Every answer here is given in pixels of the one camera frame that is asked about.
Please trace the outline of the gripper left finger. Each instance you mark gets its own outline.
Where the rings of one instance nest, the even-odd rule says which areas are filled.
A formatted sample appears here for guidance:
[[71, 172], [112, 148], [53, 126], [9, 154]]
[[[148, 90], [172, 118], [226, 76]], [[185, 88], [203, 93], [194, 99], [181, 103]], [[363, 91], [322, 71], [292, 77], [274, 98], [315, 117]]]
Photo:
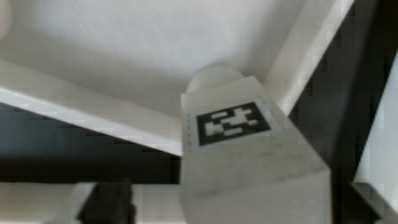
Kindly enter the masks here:
[[78, 183], [55, 216], [55, 224], [137, 224], [133, 190], [126, 179]]

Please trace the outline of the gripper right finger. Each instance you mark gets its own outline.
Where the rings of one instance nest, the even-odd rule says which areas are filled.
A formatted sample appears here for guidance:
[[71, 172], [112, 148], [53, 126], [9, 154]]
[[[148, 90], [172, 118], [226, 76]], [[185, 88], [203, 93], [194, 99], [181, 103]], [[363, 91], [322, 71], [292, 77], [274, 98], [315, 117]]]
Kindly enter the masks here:
[[377, 192], [373, 186], [364, 182], [354, 182], [352, 187], [379, 215], [375, 224], [398, 224], [398, 211]]

